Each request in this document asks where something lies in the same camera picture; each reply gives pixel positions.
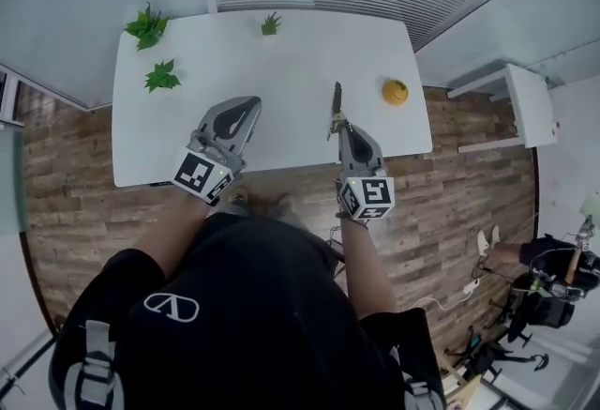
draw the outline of power strip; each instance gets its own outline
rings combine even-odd
[[[475,288],[479,286],[479,279],[473,280],[471,283],[467,283],[462,289],[462,293],[465,295],[471,294],[475,291]]]

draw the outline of wooden floor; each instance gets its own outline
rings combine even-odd
[[[439,89],[428,89],[426,96],[434,151],[386,160],[397,206],[391,218],[370,224],[402,310],[422,296],[435,297],[445,307],[464,297],[477,260],[478,229],[489,232],[497,223],[508,239],[533,235],[532,153],[518,147],[457,153],[458,144],[511,136],[510,106],[492,105],[479,94],[448,100]],[[130,246],[179,190],[114,186],[110,108],[86,114],[25,87],[20,115],[28,239],[37,279],[51,315],[66,314],[103,263]],[[261,172],[245,175],[244,184],[251,199],[261,195],[255,199],[262,202],[290,191],[307,226],[328,237],[337,224],[332,180],[338,172],[335,165]],[[516,267],[498,270],[519,273]],[[339,283],[345,286],[343,274]],[[436,347],[456,346],[469,325],[479,330],[492,320],[497,311],[488,301],[502,298],[506,287],[503,278],[489,275],[451,311],[421,302]]]

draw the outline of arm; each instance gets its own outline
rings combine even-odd
[[[564,277],[564,281],[566,281],[569,285],[573,284],[573,280],[575,279],[575,272],[578,269],[579,257],[581,256],[581,247],[577,247],[573,252],[573,257],[571,258],[571,263],[569,264],[569,269],[566,272],[566,276]]]
[[[358,318],[397,311],[392,285],[367,228],[342,219],[341,238],[346,260],[348,297]]]
[[[564,281],[569,285],[573,284],[573,280],[575,279],[575,273],[578,270],[579,257],[581,256],[581,253],[584,250],[586,251],[590,249],[590,238],[593,237],[595,233],[594,230],[595,227],[592,222],[592,217],[587,217],[577,232],[577,236],[575,238],[577,247],[573,252],[571,263],[569,263],[569,268],[566,271],[566,276],[564,277]]]
[[[168,279],[188,251],[209,211],[210,206],[204,200],[186,194],[179,203],[160,216],[133,248],[157,262]]]

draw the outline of person sitting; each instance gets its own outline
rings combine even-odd
[[[600,284],[600,258],[592,251],[581,251],[575,244],[552,235],[546,234],[529,243],[504,243],[500,239],[500,228],[495,225],[490,243],[483,231],[478,233],[477,249],[487,258],[487,265],[521,263],[531,272],[545,275],[549,281],[564,281],[585,294]],[[576,266],[573,262],[577,254]]]

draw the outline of backpack strap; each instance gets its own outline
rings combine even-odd
[[[121,378],[112,370],[114,342],[109,342],[110,328],[96,320],[85,322],[85,358],[83,363],[71,365],[65,380],[67,410],[88,406],[123,410]]]
[[[404,407],[406,410],[443,410],[444,399],[429,387],[427,382],[418,381],[402,370],[398,347],[392,347],[390,356],[400,365],[404,378]]]

